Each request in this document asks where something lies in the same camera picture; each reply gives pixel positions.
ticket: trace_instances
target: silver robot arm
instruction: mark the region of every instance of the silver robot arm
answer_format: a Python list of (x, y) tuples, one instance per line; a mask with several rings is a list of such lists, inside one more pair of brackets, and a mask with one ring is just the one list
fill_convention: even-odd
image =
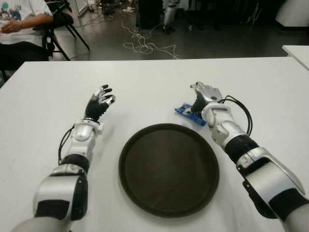
[(12, 232), (68, 232), (73, 221), (84, 217), (92, 150), (95, 138), (103, 130), (98, 119), (115, 101), (114, 95), (105, 95), (111, 91), (104, 85), (92, 95), (84, 119), (77, 121), (71, 131), (68, 152), (35, 193), (34, 218), (22, 222)]
[(230, 107), (219, 103), (222, 95), (217, 88), (201, 82), (191, 88), (197, 93), (191, 112), (202, 111), (213, 140), (235, 163), (258, 212), (278, 218), (287, 232), (309, 232), (309, 200), (295, 174), (234, 122)]

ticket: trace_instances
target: white t-shirt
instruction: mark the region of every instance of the white t-shirt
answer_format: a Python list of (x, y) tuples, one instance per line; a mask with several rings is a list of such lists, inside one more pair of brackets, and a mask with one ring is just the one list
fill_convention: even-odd
[[(0, 0), (0, 27), (5, 25), (3, 20), (7, 17), (24, 20), (38, 14), (52, 15), (44, 0)], [(28, 28), (9, 34), (0, 32), (0, 44), (15, 44), (23, 41), (42, 46), (42, 31)]]

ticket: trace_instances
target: black chair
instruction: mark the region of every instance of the black chair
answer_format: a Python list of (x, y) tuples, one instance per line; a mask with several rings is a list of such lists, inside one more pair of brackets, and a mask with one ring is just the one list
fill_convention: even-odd
[(45, 29), (45, 33), (47, 33), (47, 37), (51, 38), (52, 40), (51, 43), (54, 44), (58, 48), (58, 51), (53, 50), (53, 52), (61, 52), (66, 60), (70, 60), (67, 54), (64, 52), (64, 50), (61, 48), (60, 44), (58, 43), (55, 37), (54, 29), (59, 28), (59, 27), (66, 27), (68, 31), (73, 35), (74, 38), (76, 38), (77, 36), (83, 42), (83, 44), (86, 46), (86, 48), (89, 51), (90, 47), (88, 46), (86, 41), (83, 39), (83, 37), (78, 33), (78, 31), (73, 26), (74, 20), (72, 16), (63, 12), (63, 10), (65, 9), (72, 12), (72, 9), (68, 1), (67, 0), (45, 0), (45, 1), (54, 16), (53, 23), (46, 25), (47, 28)]

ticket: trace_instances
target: person's arm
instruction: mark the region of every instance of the person's arm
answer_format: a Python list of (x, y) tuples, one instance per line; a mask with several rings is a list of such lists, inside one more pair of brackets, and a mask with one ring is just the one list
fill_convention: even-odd
[(51, 15), (38, 14), (34, 17), (30, 17), (20, 21), (11, 18), (8, 18), (7, 20), (9, 22), (1, 28), (1, 33), (18, 32), (21, 29), (33, 28), (43, 24), (52, 23), (53, 17)]

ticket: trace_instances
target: person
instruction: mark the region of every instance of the person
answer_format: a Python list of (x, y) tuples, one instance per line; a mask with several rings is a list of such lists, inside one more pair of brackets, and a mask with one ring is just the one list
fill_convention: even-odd
[(0, 69), (17, 69), (25, 61), (46, 60), (42, 31), (32, 28), (52, 22), (44, 0), (0, 0)]

